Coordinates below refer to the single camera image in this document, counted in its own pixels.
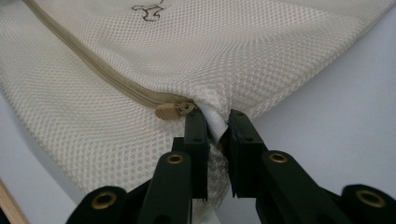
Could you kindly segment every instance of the metal grommet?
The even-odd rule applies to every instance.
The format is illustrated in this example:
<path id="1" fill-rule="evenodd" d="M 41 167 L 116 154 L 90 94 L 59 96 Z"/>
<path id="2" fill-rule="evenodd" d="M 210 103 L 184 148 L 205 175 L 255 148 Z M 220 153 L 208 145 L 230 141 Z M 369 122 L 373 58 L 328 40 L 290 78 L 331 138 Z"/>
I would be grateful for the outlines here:
<path id="1" fill-rule="evenodd" d="M 166 161 L 171 164 L 179 164 L 182 163 L 184 159 L 182 156 L 176 154 L 168 156 L 168 158 L 166 158 Z"/>
<path id="2" fill-rule="evenodd" d="M 91 206 L 94 209 L 105 209 L 113 204 L 116 200 L 117 194 L 115 194 L 113 191 L 103 191 L 96 195 L 96 197 L 92 200 Z"/>
<path id="3" fill-rule="evenodd" d="M 356 191 L 356 196 L 358 197 L 361 202 L 368 204 L 372 207 L 385 207 L 387 204 L 385 200 L 375 192 L 366 189 L 360 189 Z"/>
<path id="4" fill-rule="evenodd" d="M 288 161 L 288 158 L 280 153 L 273 153 L 269 156 L 269 158 L 271 161 L 274 161 L 277 163 L 285 163 Z"/>

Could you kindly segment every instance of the clip jaw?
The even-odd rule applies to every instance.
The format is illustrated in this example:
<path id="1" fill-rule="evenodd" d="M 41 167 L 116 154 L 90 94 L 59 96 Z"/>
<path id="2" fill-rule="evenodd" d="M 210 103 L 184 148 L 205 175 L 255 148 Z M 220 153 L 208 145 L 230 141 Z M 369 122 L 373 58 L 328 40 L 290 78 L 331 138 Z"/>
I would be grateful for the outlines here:
<path id="1" fill-rule="evenodd" d="M 256 198 L 262 223 L 396 223 L 396 201 L 363 185 L 342 196 L 319 187 L 289 154 L 269 151 L 245 114 L 230 116 L 229 160 L 233 194 Z"/>
<path id="2" fill-rule="evenodd" d="M 333 194 L 291 155 L 268 150 L 244 113 L 233 110 L 229 126 L 223 145 L 233 196 L 256 198 L 262 223 L 396 223 L 396 201 L 384 192 L 354 185 Z M 207 199 L 208 152 L 205 118 L 196 109 L 186 117 L 185 137 L 174 138 L 151 180 L 129 193 L 118 187 L 91 192 L 67 223 L 191 223 L 192 198 Z"/>

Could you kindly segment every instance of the white fabric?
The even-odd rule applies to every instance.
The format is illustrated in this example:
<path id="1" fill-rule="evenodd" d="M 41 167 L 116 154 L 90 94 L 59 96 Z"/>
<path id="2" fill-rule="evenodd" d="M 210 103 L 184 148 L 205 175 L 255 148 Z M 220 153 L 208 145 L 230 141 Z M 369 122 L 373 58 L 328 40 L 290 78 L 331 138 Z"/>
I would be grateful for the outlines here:
<path id="1" fill-rule="evenodd" d="M 0 82 L 28 131 L 76 186 L 87 193 L 105 185 L 134 189 L 152 177 L 184 119 L 157 119 L 105 83 L 19 0 L 0 5 Z M 226 193 L 226 160 L 209 155 L 209 203 Z"/>
<path id="2" fill-rule="evenodd" d="M 131 0 L 36 0 L 131 83 L 191 98 L 209 108 L 209 119 L 220 115 L 209 123 L 215 138 L 232 108 L 252 118 L 270 109 L 394 2 L 163 0 L 141 7 Z M 93 73 L 22 2 L 0 4 L 0 81 L 32 136 L 83 192 L 129 190 L 150 178 L 172 138 L 182 135 L 183 120 L 156 119 Z M 148 9 L 155 4 L 163 9 Z M 212 148 L 209 164 L 216 207 L 226 161 Z"/>
<path id="3" fill-rule="evenodd" d="M 317 74 L 395 0 L 35 0 L 121 76 L 257 117 Z M 139 6 L 152 9 L 150 19 Z M 161 17 L 154 17 L 157 12 Z"/>

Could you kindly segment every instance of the zipper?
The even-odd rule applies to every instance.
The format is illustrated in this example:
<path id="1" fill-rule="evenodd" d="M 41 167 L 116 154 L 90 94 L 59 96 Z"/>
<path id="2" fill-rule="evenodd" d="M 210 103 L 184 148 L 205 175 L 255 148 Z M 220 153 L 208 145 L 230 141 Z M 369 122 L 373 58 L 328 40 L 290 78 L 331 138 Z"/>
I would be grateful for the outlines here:
<path id="1" fill-rule="evenodd" d="M 151 91 L 123 77 L 110 65 L 80 44 L 72 34 L 53 20 L 34 0 L 23 0 L 23 2 L 96 75 L 139 104 L 155 108 L 155 114 L 159 119 L 178 119 L 197 107 L 191 99 L 172 93 Z"/>

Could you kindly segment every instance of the white surface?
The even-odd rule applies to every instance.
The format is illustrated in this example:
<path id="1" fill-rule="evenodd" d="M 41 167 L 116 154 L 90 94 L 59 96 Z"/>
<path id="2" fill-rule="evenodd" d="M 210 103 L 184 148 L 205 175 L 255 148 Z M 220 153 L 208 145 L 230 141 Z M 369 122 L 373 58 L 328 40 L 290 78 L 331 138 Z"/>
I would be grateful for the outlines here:
<path id="1" fill-rule="evenodd" d="M 363 183 L 396 198 L 396 9 L 255 125 L 325 189 Z M 0 177 L 32 223 L 64 223 L 82 197 L 0 97 Z M 222 223 L 259 223 L 254 200 L 226 198 Z"/>
<path id="2" fill-rule="evenodd" d="M 82 195 L 0 94 L 0 178 L 31 223 L 65 223 Z"/>
<path id="3" fill-rule="evenodd" d="M 319 75 L 254 125 L 323 188 L 362 183 L 396 198 L 396 8 Z M 229 192 L 222 223 L 260 223 L 255 200 Z"/>

